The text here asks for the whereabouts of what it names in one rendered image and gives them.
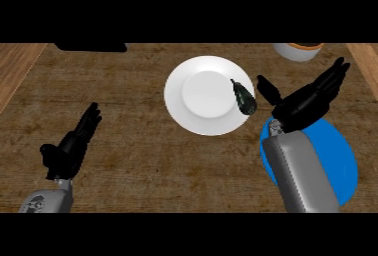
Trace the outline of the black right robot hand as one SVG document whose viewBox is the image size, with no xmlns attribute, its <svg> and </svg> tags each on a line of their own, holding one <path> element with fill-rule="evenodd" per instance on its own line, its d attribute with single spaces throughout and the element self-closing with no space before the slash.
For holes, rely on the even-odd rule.
<svg viewBox="0 0 378 256">
<path fill-rule="evenodd" d="M 315 81 L 285 98 L 267 78 L 257 76 L 257 89 L 273 106 L 272 116 L 279 121 L 285 133 L 306 129 L 328 113 L 348 68 L 350 64 L 340 57 Z"/>
</svg>

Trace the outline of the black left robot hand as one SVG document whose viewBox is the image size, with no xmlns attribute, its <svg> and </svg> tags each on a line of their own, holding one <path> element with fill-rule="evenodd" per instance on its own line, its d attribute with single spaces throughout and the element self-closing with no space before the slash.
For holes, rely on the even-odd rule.
<svg viewBox="0 0 378 256">
<path fill-rule="evenodd" d="M 100 121 L 100 110 L 97 103 L 93 102 L 80 118 L 75 129 L 66 133 L 59 145 L 43 144 L 40 146 L 43 165 L 47 168 L 47 180 L 68 180 L 75 177 Z"/>
</svg>

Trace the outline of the dark eggplant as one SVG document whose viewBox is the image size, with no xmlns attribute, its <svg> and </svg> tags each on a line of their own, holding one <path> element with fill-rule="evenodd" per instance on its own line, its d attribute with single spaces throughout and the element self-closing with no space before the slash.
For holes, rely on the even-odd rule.
<svg viewBox="0 0 378 256">
<path fill-rule="evenodd" d="M 239 111 L 244 115 L 252 115 L 257 110 L 255 98 L 238 81 L 230 80 L 230 82 L 233 85 L 233 93 L 236 97 Z"/>
</svg>

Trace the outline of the blue plate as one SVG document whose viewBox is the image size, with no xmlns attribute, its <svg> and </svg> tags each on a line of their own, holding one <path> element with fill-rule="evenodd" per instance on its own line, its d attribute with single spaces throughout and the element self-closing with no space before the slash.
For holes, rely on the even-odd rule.
<svg viewBox="0 0 378 256">
<path fill-rule="evenodd" d="M 266 121 L 260 134 L 260 155 L 269 176 L 276 184 L 273 171 L 263 151 L 263 140 L 269 137 L 269 122 Z M 338 199 L 340 207 L 351 199 L 357 189 L 357 160 L 351 146 L 335 126 L 320 119 L 304 130 L 328 176 Z"/>
</svg>

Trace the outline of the white plate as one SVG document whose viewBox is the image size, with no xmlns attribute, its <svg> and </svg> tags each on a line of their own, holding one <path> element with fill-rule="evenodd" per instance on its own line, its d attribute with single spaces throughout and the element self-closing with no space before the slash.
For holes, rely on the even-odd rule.
<svg viewBox="0 0 378 256">
<path fill-rule="evenodd" d="M 204 136 L 227 134 L 248 120 L 239 111 L 233 82 L 239 82 L 255 95 L 244 69 L 217 56 L 193 57 L 171 71 L 164 103 L 173 120 L 192 133 Z"/>
</svg>

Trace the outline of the white cup with orange rim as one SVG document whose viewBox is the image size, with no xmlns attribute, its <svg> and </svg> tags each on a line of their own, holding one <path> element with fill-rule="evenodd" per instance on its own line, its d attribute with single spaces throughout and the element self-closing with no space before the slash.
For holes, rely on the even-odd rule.
<svg viewBox="0 0 378 256">
<path fill-rule="evenodd" d="M 303 45 L 298 43 L 273 43 L 272 44 L 278 54 L 291 61 L 306 62 L 317 55 L 323 43 L 315 45 Z"/>
</svg>

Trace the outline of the black appliance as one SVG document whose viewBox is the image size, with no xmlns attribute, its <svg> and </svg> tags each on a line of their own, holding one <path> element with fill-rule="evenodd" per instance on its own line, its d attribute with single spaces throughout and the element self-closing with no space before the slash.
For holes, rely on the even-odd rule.
<svg viewBox="0 0 378 256">
<path fill-rule="evenodd" d="M 124 43 L 115 44 L 71 44 L 56 43 L 56 47 L 63 51 L 89 51 L 89 52 L 126 52 Z"/>
</svg>

